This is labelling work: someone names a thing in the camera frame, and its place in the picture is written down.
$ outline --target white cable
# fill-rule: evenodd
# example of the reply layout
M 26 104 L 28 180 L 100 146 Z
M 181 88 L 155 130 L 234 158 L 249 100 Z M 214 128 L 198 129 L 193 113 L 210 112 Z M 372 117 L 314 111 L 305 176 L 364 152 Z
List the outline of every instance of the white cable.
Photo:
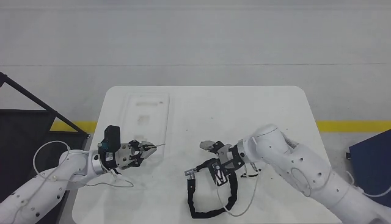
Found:
M 346 171 L 346 172 L 347 172 L 347 174 L 349 174 L 350 178 L 352 179 L 351 185 L 353 185 L 354 184 L 354 178 L 353 178 L 352 174 L 349 171 Z M 368 193 L 362 191 L 362 194 L 364 194 L 365 196 L 368 196 L 368 197 L 372 197 L 372 198 L 379 198 L 379 197 L 383 197 L 383 196 L 387 195 L 390 191 L 391 191 L 391 186 L 386 191 L 384 191 L 383 193 L 379 193 L 379 194 L 374 194 L 373 195 L 373 194 L 368 194 Z
M 67 146 L 67 157 L 69 155 L 69 151 L 70 151 L 70 147 L 63 141 L 50 141 L 50 142 L 47 142 L 45 143 L 44 145 L 42 145 L 34 154 L 34 157 L 32 158 L 32 166 L 35 170 L 35 172 L 37 172 L 37 174 L 39 176 L 41 176 L 42 178 L 44 178 L 45 180 L 43 180 L 43 182 L 41 183 L 41 185 L 38 187 L 38 189 L 30 196 L 30 198 L 27 199 L 27 203 L 30 202 L 30 200 L 35 196 L 35 194 L 42 188 L 42 186 L 44 185 L 44 183 L 46 182 L 46 180 L 60 167 L 60 165 L 62 165 L 62 163 L 64 163 L 64 161 L 67 159 L 67 157 L 64 158 L 64 160 L 45 178 L 43 177 L 37 170 L 37 167 L 35 166 L 35 157 L 37 156 L 38 152 L 46 145 L 50 144 L 50 143 L 63 143 L 64 145 Z M 13 220 L 11 222 L 11 224 L 13 224 L 15 222 L 15 219 L 16 219 L 16 216 L 18 215 L 19 211 L 22 210 L 24 206 L 20 206 L 19 209 L 16 211 L 15 215 L 13 216 Z
M 38 172 L 38 170 L 37 170 L 37 167 L 35 166 L 35 158 L 36 158 L 36 156 L 37 156 L 37 154 L 38 154 L 38 152 L 44 147 L 44 146 L 46 146 L 46 145 L 48 145 L 48 144 L 50 144 L 50 143 L 54 143 L 54 142 L 59 142 L 59 143 L 63 143 L 64 145 L 66 145 L 67 146 L 67 155 L 66 155 L 66 157 L 64 158 L 64 160 L 62 160 L 62 162 L 45 178 L 44 176 L 42 176 L 41 174 L 40 174 L 40 172 Z M 44 145 L 42 145 L 38 150 L 37 150 L 37 152 L 35 152 L 35 154 L 34 154 L 34 157 L 32 158 L 32 166 L 33 166 L 33 168 L 34 168 L 34 170 L 35 170 L 35 172 L 39 175 L 39 176 L 41 176 L 42 178 L 44 178 L 45 179 L 45 181 L 65 162 L 65 160 L 66 159 L 68 159 L 68 155 L 69 155 L 69 151 L 70 151 L 70 147 L 65 143 L 65 142 L 63 142 L 63 141 L 50 141 L 50 142 L 48 142 L 48 143 L 45 143 Z M 114 176 L 114 174 L 111 172 L 111 171 L 109 171 L 108 169 L 106 169 L 105 167 L 104 167 L 104 165 L 102 165 L 102 167 L 107 171 L 107 172 L 110 172 L 112 175 L 113 175 L 113 177 L 114 178 L 116 178 L 115 176 Z M 57 179 L 57 181 L 67 181 L 67 182 L 72 182 L 72 183 L 77 183 L 77 184 L 81 184 L 81 185 L 83 185 L 83 186 L 87 186 L 87 187 L 94 187 L 94 186 L 97 186 L 97 185 L 100 185 L 100 184 L 104 184 L 104 185 L 109 185 L 109 186 L 112 186 L 112 187 L 134 187 L 134 184 L 131 182 L 131 181 L 128 181 L 128 180 L 125 180 L 125 179 L 121 179 L 122 181 L 125 181 L 125 182 L 128 182 L 128 183 L 130 183 L 131 185 L 130 186 L 118 186 L 118 185 L 113 185 L 113 184 L 110 184 L 110 183 L 106 183 L 106 182 L 99 182 L 99 183 L 96 183 L 96 184 L 86 184 L 86 183 L 81 183 L 81 182 L 74 182 L 74 181 L 70 181 L 70 180 L 66 180 L 66 179 Z
M 250 206 L 251 206 L 251 204 L 252 204 L 252 201 L 254 200 L 254 197 L 255 197 L 255 191 L 256 191 L 256 189 L 257 189 L 257 184 L 258 184 L 258 180 L 259 180 L 260 175 L 261 175 L 260 172 L 258 172 L 257 180 L 255 181 L 254 191 L 253 191 L 253 193 L 252 193 L 252 197 L 251 197 L 251 200 L 250 200 L 249 205 L 247 206 L 247 208 L 246 208 L 242 213 L 240 213 L 240 214 L 238 214 L 238 215 L 233 214 L 232 212 L 230 212 L 230 211 L 225 207 L 225 205 L 224 205 L 223 202 L 221 201 L 221 198 L 220 198 L 220 195 L 219 195 L 219 187 L 217 186 L 217 181 L 214 182 L 215 185 L 216 185 L 217 197 L 219 198 L 219 201 L 220 201 L 222 207 L 225 209 L 225 211 L 226 211 L 228 214 L 232 215 L 233 217 L 239 217 L 239 216 L 241 216 L 241 215 L 244 215 L 244 213 L 246 213 L 246 212 L 249 210 L 249 208 L 250 208 Z
M 350 176 L 350 180 L 352 181 L 350 185 L 354 185 L 354 178 L 352 174 L 349 171 L 346 171 L 346 173 Z
M 390 191 L 391 191 L 391 186 L 385 192 L 376 195 L 367 194 L 366 192 L 362 192 L 362 193 L 368 197 L 379 198 L 379 197 L 383 197 L 384 195 L 387 195 Z

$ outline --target gray floor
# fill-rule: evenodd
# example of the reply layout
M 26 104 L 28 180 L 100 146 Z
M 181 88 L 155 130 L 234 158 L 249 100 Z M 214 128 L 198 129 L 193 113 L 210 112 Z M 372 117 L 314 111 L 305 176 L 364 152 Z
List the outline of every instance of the gray floor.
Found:
M 114 85 L 297 85 L 316 120 L 391 120 L 389 23 L 391 0 L 0 0 L 0 71 L 74 121 Z M 332 166 L 372 135 L 322 134 Z

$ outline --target white table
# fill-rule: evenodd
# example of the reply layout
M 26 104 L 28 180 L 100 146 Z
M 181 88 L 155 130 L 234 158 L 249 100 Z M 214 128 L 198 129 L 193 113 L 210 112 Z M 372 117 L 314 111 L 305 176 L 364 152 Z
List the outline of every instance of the white table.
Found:
M 166 145 L 159 149 L 155 159 L 150 162 L 147 159 L 140 168 L 122 171 L 134 182 L 134 188 L 79 189 L 72 212 L 76 223 L 340 223 L 325 207 L 288 185 L 271 167 L 262 171 L 255 200 L 243 216 L 222 214 L 213 219 L 193 220 L 189 213 L 183 172 L 214 157 L 199 148 L 203 140 L 221 140 L 234 145 L 258 127 L 274 123 L 288 137 L 306 144 L 329 162 L 307 98 L 300 88 L 113 87 L 104 99 L 90 149 L 97 149 L 107 125 L 124 124 L 124 114 L 129 115 L 124 110 L 131 106 L 129 97 L 140 93 L 169 96 Z M 126 127 L 121 128 L 121 133 L 130 135 L 132 128 Z M 110 178 L 106 174 L 92 182 L 110 181 Z M 196 179 L 196 210 L 220 208 L 208 171 L 196 174 Z M 254 179 L 238 178 L 234 213 L 247 206 L 254 183 Z M 226 200 L 229 186 L 223 186 L 221 192 Z

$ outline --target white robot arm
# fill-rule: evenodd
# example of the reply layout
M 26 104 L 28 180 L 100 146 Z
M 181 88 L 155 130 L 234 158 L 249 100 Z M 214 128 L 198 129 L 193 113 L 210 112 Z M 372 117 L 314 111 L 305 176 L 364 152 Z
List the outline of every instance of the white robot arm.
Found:
M 6 198 L 0 204 L 0 223 L 36 223 L 60 202 L 66 190 L 89 186 L 91 179 L 115 168 L 138 167 L 155 151 L 149 142 L 120 143 L 119 128 L 109 126 L 98 150 L 64 152 L 58 167 L 41 172 Z
M 221 154 L 225 147 L 230 149 Z M 208 142 L 202 143 L 201 148 L 216 151 Z M 237 170 L 251 162 L 271 165 L 292 187 L 321 203 L 345 224 L 391 223 L 390 208 L 369 199 L 362 189 L 347 183 L 319 155 L 287 139 L 275 125 L 258 129 L 233 147 L 225 145 L 218 153 L 221 165 L 227 170 Z

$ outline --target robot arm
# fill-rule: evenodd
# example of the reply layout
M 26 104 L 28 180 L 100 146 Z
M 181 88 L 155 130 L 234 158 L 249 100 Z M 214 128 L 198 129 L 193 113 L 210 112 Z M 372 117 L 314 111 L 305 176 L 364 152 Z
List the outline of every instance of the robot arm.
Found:
M 321 203 L 345 224 L 391 223 L 390 208 L 366 197 L 319 155 L 287 139 L 275 125 L 258 129 L 230 151 L 228 157 L 219 154 L 225 168 L 237 170 L 251 162 L 269 164 L 292 187 Z
M 0 223 L 36 223 L 61 201 L 66 190 L 86 186 L 112 169 L 138 167 L 156 151 L 149 142 L 120 143 L 116 126 L 109 126 L 104 134 L 98 150 L 65 152 L 59 159 L 62 164 L 41 172 L 14 191 L 0 203 Z

